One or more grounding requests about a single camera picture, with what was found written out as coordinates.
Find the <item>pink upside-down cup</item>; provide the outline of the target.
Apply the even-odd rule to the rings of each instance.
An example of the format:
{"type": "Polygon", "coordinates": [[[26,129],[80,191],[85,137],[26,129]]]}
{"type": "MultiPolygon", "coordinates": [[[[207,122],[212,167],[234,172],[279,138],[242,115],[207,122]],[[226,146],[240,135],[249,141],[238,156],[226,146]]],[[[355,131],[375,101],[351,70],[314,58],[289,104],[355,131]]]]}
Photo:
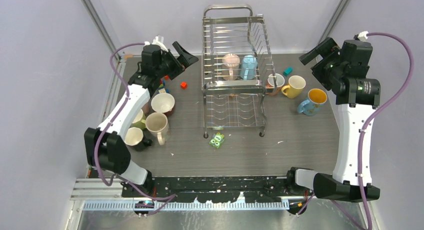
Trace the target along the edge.
{"type": "Polygon", "coordinates": [[[237,80],[240,76],[240,57],[234,53],[226,54],[222,59],[222,77],[226,81],[237,80]]]}

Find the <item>yellow cup tier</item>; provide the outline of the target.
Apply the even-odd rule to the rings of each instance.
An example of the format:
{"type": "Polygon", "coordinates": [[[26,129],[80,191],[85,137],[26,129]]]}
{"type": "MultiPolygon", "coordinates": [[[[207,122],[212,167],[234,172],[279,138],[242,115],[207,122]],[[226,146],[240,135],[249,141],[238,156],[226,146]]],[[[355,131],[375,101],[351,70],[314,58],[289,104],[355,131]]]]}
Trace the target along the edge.
{"type": "Polygon", "coordinates": [[[303,91],[306,86],[306,80],[299,76],[293,75],[288,79],[288,84],[281,88],[281,92],[289,99],[294,99],[303,91]]]}

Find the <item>dark red mug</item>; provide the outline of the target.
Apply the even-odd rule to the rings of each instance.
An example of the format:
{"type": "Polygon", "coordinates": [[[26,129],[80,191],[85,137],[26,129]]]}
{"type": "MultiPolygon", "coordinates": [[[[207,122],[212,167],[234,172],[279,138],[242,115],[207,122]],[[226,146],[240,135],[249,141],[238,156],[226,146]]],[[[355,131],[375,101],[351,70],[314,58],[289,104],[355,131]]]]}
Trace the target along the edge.
{"type": "Polygon", "coordinates": [[[170,116],[175,109],[175,98],[169,93],[158,93],[151,99],[151,108],[157,112],[170,116]]]}

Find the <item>blue upside-down cup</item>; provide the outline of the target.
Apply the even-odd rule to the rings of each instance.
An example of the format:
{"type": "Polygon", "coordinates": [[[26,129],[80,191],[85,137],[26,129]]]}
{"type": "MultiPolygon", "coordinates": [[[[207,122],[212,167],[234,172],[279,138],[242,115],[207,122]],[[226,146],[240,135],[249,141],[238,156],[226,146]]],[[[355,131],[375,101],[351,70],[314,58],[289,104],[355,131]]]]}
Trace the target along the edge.
{"type": "Polygon", "coordinates": [[[296,111],[298,114],[314,116],[320,111],[327,100],[328,96],[324,90],[313,88],[308,91],[306,99],[298,105],[296,111]]]}

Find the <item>metal dish rack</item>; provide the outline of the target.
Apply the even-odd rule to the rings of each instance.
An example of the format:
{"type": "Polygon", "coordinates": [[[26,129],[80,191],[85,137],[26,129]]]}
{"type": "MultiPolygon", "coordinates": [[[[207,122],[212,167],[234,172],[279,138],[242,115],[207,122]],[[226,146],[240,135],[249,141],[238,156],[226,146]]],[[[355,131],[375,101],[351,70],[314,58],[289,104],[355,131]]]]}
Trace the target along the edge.
{"type": "Polygon", "coordinates": [[[264,98],[276,92],[265,19],[246,3],[203,11],[201,79],[203,137],[211,129],[253,127],[264,136],[264,98]]]}

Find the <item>salmon pink mug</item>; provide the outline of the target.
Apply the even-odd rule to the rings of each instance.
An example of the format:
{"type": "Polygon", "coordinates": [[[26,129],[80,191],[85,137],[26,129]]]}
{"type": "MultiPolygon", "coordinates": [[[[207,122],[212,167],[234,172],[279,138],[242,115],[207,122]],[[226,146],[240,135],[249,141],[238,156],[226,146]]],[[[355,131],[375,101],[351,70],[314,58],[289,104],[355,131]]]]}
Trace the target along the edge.
{"type": "Polygon", "coordinates": [[[267,78],[266,94],[276,96],[285,84],[285,78],[279,73],[271,73],[267,78]]]}

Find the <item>beige cup tier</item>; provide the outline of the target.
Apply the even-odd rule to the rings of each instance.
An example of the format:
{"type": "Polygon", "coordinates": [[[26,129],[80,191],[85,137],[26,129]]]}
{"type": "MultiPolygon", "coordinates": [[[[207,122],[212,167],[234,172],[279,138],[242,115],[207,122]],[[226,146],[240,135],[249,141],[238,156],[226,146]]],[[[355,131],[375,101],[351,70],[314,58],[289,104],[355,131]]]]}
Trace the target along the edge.
{"type": "Polygon", "coordinates": [[[153,112],[146,117],[147,130],[156,137],[160,146],[163,146],[171,136],[168,117],[164,113],[153,112]]]}

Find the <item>yellow mug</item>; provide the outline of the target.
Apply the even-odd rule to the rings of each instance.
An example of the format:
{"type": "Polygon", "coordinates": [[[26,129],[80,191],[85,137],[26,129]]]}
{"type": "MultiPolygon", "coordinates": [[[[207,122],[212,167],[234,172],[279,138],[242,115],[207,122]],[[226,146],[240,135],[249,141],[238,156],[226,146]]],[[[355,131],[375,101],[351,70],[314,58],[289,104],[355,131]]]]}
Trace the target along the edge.
{"type": "Polygon", "coordinates": [[[146,129],[146,115],[142,109],[139,110],[138,114],[133,119],[131,125],[131,128],[138,128],[141,130],[146,129]]]}

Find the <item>black mug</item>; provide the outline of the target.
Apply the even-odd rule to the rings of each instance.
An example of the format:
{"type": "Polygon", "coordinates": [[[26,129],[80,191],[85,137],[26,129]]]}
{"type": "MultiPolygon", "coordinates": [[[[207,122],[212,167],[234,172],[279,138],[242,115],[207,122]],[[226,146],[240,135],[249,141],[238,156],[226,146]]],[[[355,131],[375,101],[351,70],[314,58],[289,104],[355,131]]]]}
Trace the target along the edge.
{"type": "Polygon", "coordinates": [[[124,143],[136,152],[141,152],[153,144],[153,141],[145,136],[144,132],[137,127],[130,127],[124,137],[124,143]]]}

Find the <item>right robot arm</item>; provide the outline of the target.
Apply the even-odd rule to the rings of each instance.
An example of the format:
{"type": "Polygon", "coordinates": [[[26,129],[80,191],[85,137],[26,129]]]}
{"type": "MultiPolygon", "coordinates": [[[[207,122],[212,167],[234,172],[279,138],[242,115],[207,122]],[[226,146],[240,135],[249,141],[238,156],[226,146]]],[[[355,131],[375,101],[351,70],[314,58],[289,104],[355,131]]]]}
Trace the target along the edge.
{"type": "Polygon", "coordinates": [[[372,52],[369,42],[348,39],[339,46],[327,37],[300,56],[304,65],[321,57],[311,71],[326,90],[335,94],[340,133],[332,174],[292,167],[285,182],[291,195],[308,189],[319,199],[358,203],[380,198],[381,191],[373,185],[370,172],[371,116],[379,108],[382,90],[377,79],[367,77],[372,52]]]}

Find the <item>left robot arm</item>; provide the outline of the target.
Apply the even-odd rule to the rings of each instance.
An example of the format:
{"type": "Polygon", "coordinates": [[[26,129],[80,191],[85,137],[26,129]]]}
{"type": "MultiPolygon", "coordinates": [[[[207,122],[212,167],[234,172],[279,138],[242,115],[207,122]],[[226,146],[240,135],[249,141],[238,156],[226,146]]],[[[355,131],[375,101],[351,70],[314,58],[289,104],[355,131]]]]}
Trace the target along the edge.
{"type": "Polygon", "coordinates": [[[138,70],[125,81],[113,63],[109,63],[125,88],[125,93],[109,116],[97,127],[86,129],[83,137],[86,159],[90,166],[98,171],[103,179],[103,170],[117,174],[134,184],[134,190],[141,197],[148,197],[153,192],[152,174],[131,159],[124,138],[133,119],[141,108],[149,102],[158,90],[161,79],[168,76],[171,80],[183,73],[199,58],[186,51],[177,41],[172,46],[178,53],[174,56],[162,42],[141,42],[141,62],[138,70]]]}

